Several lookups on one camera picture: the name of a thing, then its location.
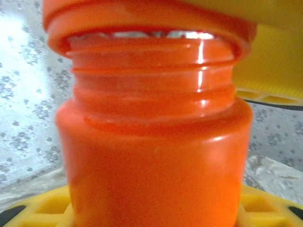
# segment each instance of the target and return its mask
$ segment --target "orange plastic bottle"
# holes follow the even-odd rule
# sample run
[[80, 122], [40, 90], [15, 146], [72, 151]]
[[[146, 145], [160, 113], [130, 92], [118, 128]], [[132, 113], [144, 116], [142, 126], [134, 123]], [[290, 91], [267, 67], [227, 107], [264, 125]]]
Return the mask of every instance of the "orange plastic bottle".
[[175, 1], [44, 4], [76, 77], [56, 116], [76, 225], [233, 227], [252, 113], [231, 75], [255, 26]]

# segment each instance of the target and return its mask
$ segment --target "black rubber edge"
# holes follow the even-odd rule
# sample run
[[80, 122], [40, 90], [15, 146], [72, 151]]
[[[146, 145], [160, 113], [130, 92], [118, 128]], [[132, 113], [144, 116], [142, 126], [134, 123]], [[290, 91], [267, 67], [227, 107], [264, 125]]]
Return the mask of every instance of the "black rubber edge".
[[303, 209], [297, 207], [288, 207], [288, 209], [303, 221]]
[[245, 101], [248, 103], [267, 105], [267, 106], [277, 107], [277, 108], [286, 109], [286, 110], [303, 111], [303, 106], [300, 106], [300, 105], [276, 105], [276, 104], [268, 104], [268, 103], [256, 102], [256, 101], [251, 101], [251, 100], [246, 100], [246, 99], [245, 99]]
[[0, 227], [5, 226], [10, 220], [25, 209], [25, 205], [13, 207], [0, 213]]

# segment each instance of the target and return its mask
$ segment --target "floral patterned fabric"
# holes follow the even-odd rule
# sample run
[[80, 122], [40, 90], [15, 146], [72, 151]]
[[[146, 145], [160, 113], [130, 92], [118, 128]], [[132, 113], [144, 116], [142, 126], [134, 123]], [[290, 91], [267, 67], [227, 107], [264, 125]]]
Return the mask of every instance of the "floral patterned fabric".
[[[40, 0], [0, 0], [0, 188], [62, 165], [54, 124], [71, 62], [49, 50]], [[250, 154], [303, 171], [303, 112], [252, 105]]]

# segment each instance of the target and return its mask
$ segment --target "yellow plastic object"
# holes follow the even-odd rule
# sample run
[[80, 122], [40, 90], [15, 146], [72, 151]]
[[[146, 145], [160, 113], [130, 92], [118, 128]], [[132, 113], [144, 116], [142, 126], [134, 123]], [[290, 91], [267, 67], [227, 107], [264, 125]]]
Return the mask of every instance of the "yellow plastic object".
[[[68, 187], [62, 187], [15, 204], [26, 208], [4, 227], [75, 227]], [[303, 206], [266, 192], [243, 186], [235, 227], [303, 227], [289, 210]]]
[[250, 22], [303, 32], [302, 0], [179, 0]]
[[303, 106], [303, 35], [259, 25], [251, 56], [232, 78], [244, 99]]

